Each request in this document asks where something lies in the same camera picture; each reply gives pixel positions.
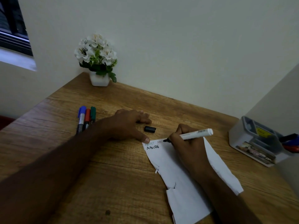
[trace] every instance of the white marker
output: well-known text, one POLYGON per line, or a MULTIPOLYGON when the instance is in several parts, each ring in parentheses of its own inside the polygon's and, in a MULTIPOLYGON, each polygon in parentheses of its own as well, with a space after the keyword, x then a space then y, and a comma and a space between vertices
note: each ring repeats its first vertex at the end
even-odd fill
MULTIPOLYGON (((211 135, 213 135, 213 130, 211 128, 201 130, 201 131, 194 131, 194 132, 190 132, 190 133, 180 134, 180 136, 183 140, 211 136, 211 135)), ((169 138, 167 138, 167 139, 163 140, 163 142, 171 142, 171 141, 169 138)))

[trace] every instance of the fingernail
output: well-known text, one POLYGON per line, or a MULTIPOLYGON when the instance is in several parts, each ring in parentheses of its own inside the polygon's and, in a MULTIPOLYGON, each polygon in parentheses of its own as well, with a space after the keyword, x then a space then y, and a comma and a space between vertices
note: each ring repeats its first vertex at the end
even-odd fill
POLYGON ((148 144, 150 142, 150 139, 149 138, 146 138, 145 140, 144 140, 144 143, 145 144, 148 144))

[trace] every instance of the flower pot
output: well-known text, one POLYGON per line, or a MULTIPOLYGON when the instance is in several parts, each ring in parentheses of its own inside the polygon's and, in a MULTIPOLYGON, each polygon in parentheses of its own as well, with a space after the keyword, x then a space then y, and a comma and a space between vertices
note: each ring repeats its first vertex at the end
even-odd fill
POLYGON ((89 73, 90 81, 93 86, 108 86, 110 82, 110 77, 108 74, 105 76, 96 75, 95 71, 89 73))

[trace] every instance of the window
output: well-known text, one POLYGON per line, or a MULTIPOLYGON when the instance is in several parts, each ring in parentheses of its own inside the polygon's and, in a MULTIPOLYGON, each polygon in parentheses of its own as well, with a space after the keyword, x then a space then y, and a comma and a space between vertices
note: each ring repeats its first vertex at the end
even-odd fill
POLYGON ((0 47, 33 56, 18 0, 0 0, 0 47))

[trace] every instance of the wooden table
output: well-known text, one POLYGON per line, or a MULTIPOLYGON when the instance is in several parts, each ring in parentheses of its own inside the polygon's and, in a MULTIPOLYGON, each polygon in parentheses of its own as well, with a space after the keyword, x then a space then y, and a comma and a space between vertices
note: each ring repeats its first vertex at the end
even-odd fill
MULTIPOLYGON (((207 140, 241 182, 241 197, 260 220, 299 222, 299 201, 276 169, 229 146, 228 130, 237 118, 121 83, 93 87, 86 73, 0 131, 0 179, 72 137, 81 105, 95 106, 97 119, 121 108, 144 110, 157 128, 155 134, 148 133, 151 139, 166 138, 179 123, 212 128, 214 135, 207 140)), ((172 223, 165 191, 140 142, 108 142, 89 162, 50 223, 172 223)), ((213 219, 208 216, 201 223, 213 219)))

